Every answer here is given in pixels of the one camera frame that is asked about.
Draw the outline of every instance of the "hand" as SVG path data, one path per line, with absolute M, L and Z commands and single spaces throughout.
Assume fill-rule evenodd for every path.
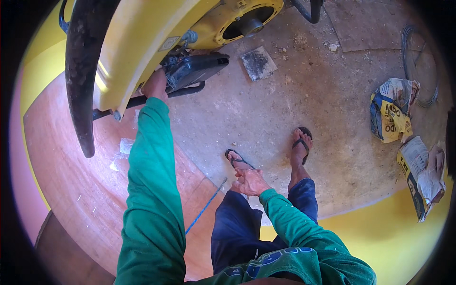
M 165 92 L 166 89 L 166 76 L 163 68 L 154 71 L 149 79 L 145 82 L 141 88 L 141 92 L 147 97 L 155 97 L 165 102 L 168 100 L 168 94 Z
M 240 181 L 234 181 L 232 186 L 236 192 L 240 192 L 247 196 L 260 196 L 264 191 L 271 187 L 263 179 L 263 171 L 261 169 L 234 169 L 236 177 L 242 177 Z

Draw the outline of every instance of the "pink wall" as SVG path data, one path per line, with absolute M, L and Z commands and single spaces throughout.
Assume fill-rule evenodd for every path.
M 21 125 L 21 83 L 23 70 L 18 74 L 10 114 L 10 168 L 13 193 L 22 225 L 32 244 L 35 244 L 47 209 L 36 187 L 27 161 Z

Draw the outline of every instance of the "sleeve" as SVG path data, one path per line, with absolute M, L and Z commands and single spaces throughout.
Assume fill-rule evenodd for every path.
M 168 112 L 163 101 L 149 98 L 138 117 L 116 285 L 184 281 L 184 218 Z
M 315 224 L 274 189 L 264 191 L 260 202 L 278 236 L 289 247 L 309 247 L 318 255 L 323 283 L 336 277 L 341 284 L 375 284 L 376 275 L 364 261 L 353 257 L 340 238 Z

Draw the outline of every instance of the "person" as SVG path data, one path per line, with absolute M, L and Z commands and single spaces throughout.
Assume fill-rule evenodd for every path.
M 116 284 L 181 284 L 186 247 L 176 187 L 173 138 L 166 105 L 166 77 L 154 72 L 142 88 L 148 97 L 131 148 L 127 210 Z M 317 222 L 315 184 L 304 169 L 312 136 L 293 132 L 288 199 L 278 194 L 235 150 L 226 157 L 236 170 L 216 210 L 211 257 L 214 275 L 195 284 L 375 284 L 365 262 L 350 255 L 339 237 Z M 258 196 L 278 236 L 260 241 L 261 211 L 241 195 Z

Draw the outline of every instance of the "green long-sleeve shirt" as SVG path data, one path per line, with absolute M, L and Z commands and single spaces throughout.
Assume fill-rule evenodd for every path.
M 165 103 L 150 98 L 139 114 L 116 285 L 184 282 L 185 228 L 168 112 Z M 335 233 L 316 225 L 274 189 L 263 192 L 260 202 L 289 248 L 233 264 L 196 284 L 239 284 L 280 271 L 306 284 L 376 283 L 374 271 L 351 256 Z

